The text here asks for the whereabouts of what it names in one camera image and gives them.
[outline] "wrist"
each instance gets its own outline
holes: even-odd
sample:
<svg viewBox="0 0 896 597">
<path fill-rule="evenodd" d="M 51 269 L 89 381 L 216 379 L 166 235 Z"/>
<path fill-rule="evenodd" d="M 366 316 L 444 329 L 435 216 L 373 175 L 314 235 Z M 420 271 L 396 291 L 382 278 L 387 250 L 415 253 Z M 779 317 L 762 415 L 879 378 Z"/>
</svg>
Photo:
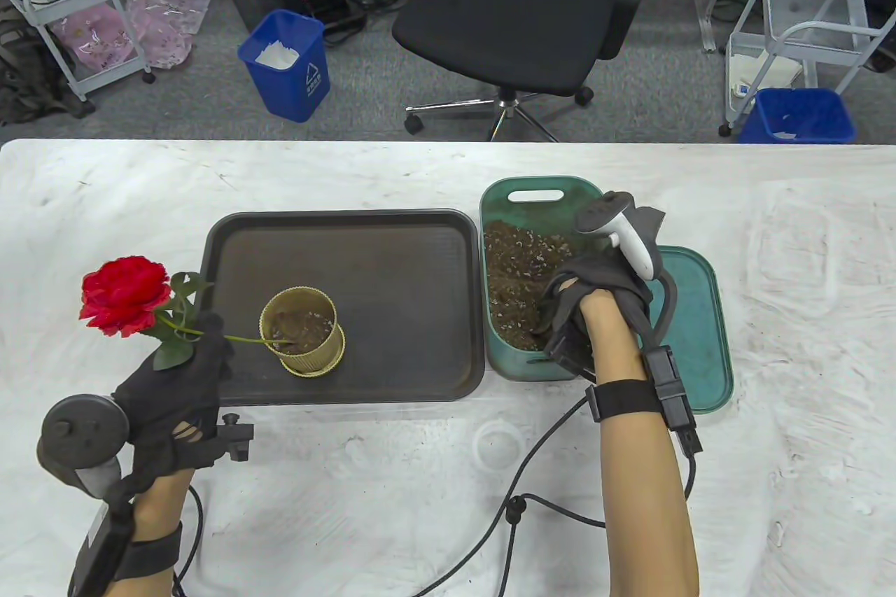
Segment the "wrist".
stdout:
<svg viewBox="0 0 896 597">
<path fill-rule="evenodd" d="M 591 338 L 599 385 L 615 380 L 646 380 L 638 340 L 619 311 L 612 293 L 597 290 L 580 302 Z"/>
<path fill-rule="evenodd" d="M 183 502 L 193 478 L 193 469 L 157 478 L 134 501 L 134 540 L 156 540 L 168 536 L 177 529 Z"/>
</svg>

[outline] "chair seat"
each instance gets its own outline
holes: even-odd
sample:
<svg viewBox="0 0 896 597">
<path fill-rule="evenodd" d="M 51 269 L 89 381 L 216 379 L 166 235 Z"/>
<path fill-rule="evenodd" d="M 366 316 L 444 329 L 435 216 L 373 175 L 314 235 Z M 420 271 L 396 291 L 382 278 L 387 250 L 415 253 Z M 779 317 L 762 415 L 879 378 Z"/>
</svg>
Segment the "chair seat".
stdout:
<svg viewBox="0 0 896 597">
<path fill-rule="evenodd" d="M 614 0 L 409 0 L 393 25 L 405 49 L 517 91 L 573 95 L 591 72 Z"/>
</svg>

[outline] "forearm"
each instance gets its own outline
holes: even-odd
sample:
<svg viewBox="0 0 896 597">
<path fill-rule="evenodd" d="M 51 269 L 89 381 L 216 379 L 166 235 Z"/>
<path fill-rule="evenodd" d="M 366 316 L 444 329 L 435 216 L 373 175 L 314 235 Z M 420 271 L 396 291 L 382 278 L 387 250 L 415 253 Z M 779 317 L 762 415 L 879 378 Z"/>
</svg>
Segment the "forearm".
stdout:
<svg viewBox="0 0 896 597">
<path fill-rule="evenodd" d="M 636 338 L 609 293 L 582 301 L 599 384 L 647 379 Z M 613 597 L 694 597 L 694 536 L 662 415 L 601 422 L 601 474 Z"/>
<path fill-rule="evenodd" d="M 153 487 L 138 495 L 134 502 L 134 540 L 161 539 L 177 529 L 183 501 L 193 479 L 193 470 L 179 471 L 157 478 Z M 172 571 L 166 569 L 151 577 L 128 578 L 109 587 L 106 597 L 170 597 Z"/>
</svg>

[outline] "green lid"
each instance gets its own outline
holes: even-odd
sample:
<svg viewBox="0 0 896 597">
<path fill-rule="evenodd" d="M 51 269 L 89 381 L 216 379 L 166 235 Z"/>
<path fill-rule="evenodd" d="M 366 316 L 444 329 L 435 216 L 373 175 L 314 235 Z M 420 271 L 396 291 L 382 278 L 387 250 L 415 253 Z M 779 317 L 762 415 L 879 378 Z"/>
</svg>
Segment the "green lid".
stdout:
<svg viewBox="0 0 896 597">
<path fill-rule="evenodd" d="M 678 306 L 666 334 L 666 345 L 675 354 L 694 412 L 717 411 L 731 398 L 734 377 L 716 274 L 710 263 L 692 249 L 660 246 L 659 251 L 663 266 L 678 284 Z M 658 281 L 650 283 L 650 290 L 650 315 L 656 319 L 665 293 Z"/>
</svg>

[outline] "red rose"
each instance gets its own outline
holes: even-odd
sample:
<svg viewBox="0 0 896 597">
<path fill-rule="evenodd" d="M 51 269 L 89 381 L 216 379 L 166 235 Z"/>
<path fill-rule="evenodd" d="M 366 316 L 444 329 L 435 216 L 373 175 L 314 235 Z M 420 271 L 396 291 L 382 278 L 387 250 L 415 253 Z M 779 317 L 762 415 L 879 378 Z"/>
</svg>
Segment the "red rose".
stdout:
<svg viewBox="0 0 896 597">
<path fill-rule="evenodd" d="M 121 332 L 122 338 L 156 325 L 153 310 L 171 297 L 164 265 L 144 257 L 116 258 L 96 273 L 84 275 L 81 284 L 80 319 L 90 319 L 106 335 Z"/>
</svg>

